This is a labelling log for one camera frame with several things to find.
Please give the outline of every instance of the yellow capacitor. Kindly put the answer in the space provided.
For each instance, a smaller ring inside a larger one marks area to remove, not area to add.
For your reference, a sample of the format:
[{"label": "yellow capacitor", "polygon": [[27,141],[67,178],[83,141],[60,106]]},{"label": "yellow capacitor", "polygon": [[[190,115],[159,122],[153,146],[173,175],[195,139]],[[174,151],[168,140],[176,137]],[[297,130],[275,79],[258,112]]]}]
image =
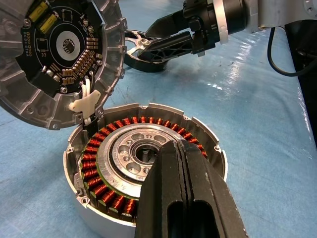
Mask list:
[{"label": "yellow capacitor", "polygon": [[48,9],[49,7],[46,5],[45,2],[41,2],[33,12],[29,15],[31,21],[35,22],[39,17]]},{"label": "yellow capacitor", "polygon": [[54,25],[54,23],[57,21],[57,17],[52,14],[40,27],[40,31],[44,34],[48,33],[48,31],[51,29],[51,27]]}]

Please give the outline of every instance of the wire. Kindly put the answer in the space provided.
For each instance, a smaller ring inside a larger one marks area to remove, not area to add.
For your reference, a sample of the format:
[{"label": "wire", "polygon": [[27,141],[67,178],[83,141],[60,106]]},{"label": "wire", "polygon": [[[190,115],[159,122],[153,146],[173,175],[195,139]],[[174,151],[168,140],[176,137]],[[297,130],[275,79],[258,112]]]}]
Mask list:
[{"label": "wire", "polygon": [[296,76],[301,76],[305,73],[308,73],[309,71],[311,71],[313,68],[315,68],[317,66],[317,59],[315,59],[307,67],[305,67],[304,69],[302,69],[298,72],[294,72],[294,73],[285,72],[282,69],[278,68],[274,64],[273,59],[272,59],[272,43],[273,43],[274,33],[275,33],[275,27],[271,28],[271,33],[269,35],[268,46],[267,46],[267,59],[268,59],[269,65],[271,65],[271,67],[276,72],[278,72],[279,74],[282,74],[284,76],[296,77]]}]

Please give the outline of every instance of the blue work surface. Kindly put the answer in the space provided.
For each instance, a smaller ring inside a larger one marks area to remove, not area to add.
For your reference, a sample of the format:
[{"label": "blue work surface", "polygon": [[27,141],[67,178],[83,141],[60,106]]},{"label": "blue work surface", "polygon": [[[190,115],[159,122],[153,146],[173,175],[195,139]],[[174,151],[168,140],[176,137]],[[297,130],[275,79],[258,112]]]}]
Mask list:
[{"label": "blue work surface", "polygon": [[[145,31],[182,0],[120,0],[129,29]],[[268,31],[229,37],[198,58],[173,59],[161,73],[126,67],[106,107],[165,104],[206,123],[228,157],[227,184],[252,238],[317,234],[317,151],[297,78],[273,71]],[[293,71],[276,32],[275,62]],[[74,127],[48,131],[0,109],[0,237],[98,237],[78,216],[62,155]]]}]

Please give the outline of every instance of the copper coil winding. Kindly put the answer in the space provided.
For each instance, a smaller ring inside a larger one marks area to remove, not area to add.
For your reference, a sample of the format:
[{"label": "copper coil winding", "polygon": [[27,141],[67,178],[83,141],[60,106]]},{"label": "copper coil winding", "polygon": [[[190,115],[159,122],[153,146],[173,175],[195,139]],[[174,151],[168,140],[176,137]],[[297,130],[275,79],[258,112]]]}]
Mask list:
[{"label": "copper coil winding", "polygon": [[99,141],[104,141],[106,137],[103,134],[97,132],[96,134],[93,135],[93,138]]},{"label": "copper coil winding", "polygon": [[163,126],[170,127],[170,121],[167,120],[166,122],[164,122]]},{"label": "copper coil winding", "polygon": [[178,125],[174,123],[170,128],[176,131],[178,129]]},{"label": "copper coil winding", "polygon": [[146,123],[146,122],[147,122],[146,117],[141,117],[141,118],[140,118],[140,122],[141,122],[141,123]]},{"label": "copper coil winding", "polygon": [[123,123],[120,120],[115,121],[114,124],[119,128],[123,127]]},{"label": "copper coil winding", "polygon": [[103,194],[107,189],[107,185],[105,184],[102,184],[102,185],[99,185],[98,187],[96,187],[94,190],[93,190],[93,193],[96,195],[96,196],[99,196],[101,194]]},{"label": "copper coil winding", "polygon": [[94,177],[98,174],[98,171],[97,169],[94,169],[94,170],[87,170],[87,171],[84,171],[84,178],[85,179],[89,179],[91,177]]},{"label": "copper coil winding", "polygon": [[154,123],[155,119],[153,117],[149,117],[149,123]]},{"label": "copper coil winding", "polygon": [[207,158],[207,152],[205,150],[202,151],[202,155]]},{"label": "copper coil winding", "polygon": [[90,139],[90,140],[88,141],[88,144],[98,147],[98,146],[100,146],[101,141],[96,140],[96,139]]},{"label": "copper coil winding", "polygon": [[193,137],[193,135],[192,135],[190,132],[188,132],[188,133],[184,134],[183,137],[184,137],[186,140],[188,140],[188,139],[190,139],[191,137]]},{"label": "copper coil winding", "polygon": [[96,154],[84,154],[83,161],[96,160]]},{"label": "copper coil winding", "polygon": [[185,132],[186,132],[186,129],[185,129],[185,128],[180,128],[180,129],[177,131],[177,133],[180,134],[180,135],[184,134]]},{"label": "copper coil winding", "polygon": [[87,184],[89,187],[94,187],[101,182],[102,182],[101,177],[98,176],[98,177],[95,177],[95,178],[88,180]]},{"label": "copper coil winding", "polygon": [[132,119],[132,123],[134,123],[134,124],[138,123],[138,118],[137,117],[133,117],[131,119]]},{"label": "copper coil winding", "polygon": [[123,203],[124,203],[124,196],[119,195],[118,197],[115,198],[111,207],[119,211]]},{"label": "copper coil winding", "polygon": [[91,145],[86,146],[85,152],[89,152],[89,153],[97,153],[98,151],[98,147],[94,147]]},{"label": "copper coil winding", "polygon": [[108,130],[107,128],[105,128],[105,127],[102,128],[99,132],[104,134],[105,136],[108,136],[111,133],[111,131]]},{"label": "copper coil winding", "polygon": [[112,124],[112,123],[110,123],[109,125],[107,125],[107,127],[108,127],[108,129],[111,130],[111,131],[117,130],[117,127],[116,127],[114,124]]},{"label": "copper coil winding", "polygon": [[163,124],[163,120],[162,120],[162,118],[159,118],[158,120],[157,120],[157,123],[156,124],[158,124],[158,125],[162,125]]},{"label": "copper coil winding", "polygon": [[123,119],[122,121],[123,121],[123,124],[124,124],[124,125],[130,125],[130,124],[131,124],[129,118],[125,118],[125,119]]},{"label": "copper coil winding", "polygon": [[132,213],[134,212],[134,208],[135,208],[135,200],[129,199],[124,206],[123,213],[132,215]]},{"label": "copper coil winding", "polygon": [[204,147],[202,144],[198,144],[197,147],[200,149],[200,150],[204,150]]},{"label": "copper coil winding", "polygon": [[193,138],[190,138],[190,139],[188,140],[188,142],[197,144],[197,143],[198,143],[198,140],[197,140],[197,138],[193,137]]},{"label": "copper coil winding", "polygon": [[110,190],[110,191],[105,193],[105,195],[101,198],[101,200],[105,204],[107,204],[113,200],[114,196],[115,196],[115,192],[113,190]]},{"label": "copper coil winding", "polygon": [[96,167],[96,161],[86,161],[82,163],[82,169],[88,170]]}]

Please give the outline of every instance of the black circuit board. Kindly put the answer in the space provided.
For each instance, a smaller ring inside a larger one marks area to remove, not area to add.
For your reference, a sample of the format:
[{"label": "black circuit board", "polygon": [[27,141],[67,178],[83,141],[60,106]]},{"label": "black circuit board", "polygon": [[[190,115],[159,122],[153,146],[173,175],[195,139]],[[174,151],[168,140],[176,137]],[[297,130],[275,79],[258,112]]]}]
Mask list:
[{"label": "black circuit board", "polygon": [[26,77],[50,96],[80,90],[80,81],[100,67],[103,20],[92,2],[37,0],[21,28],[24,53],[17,61]]}]

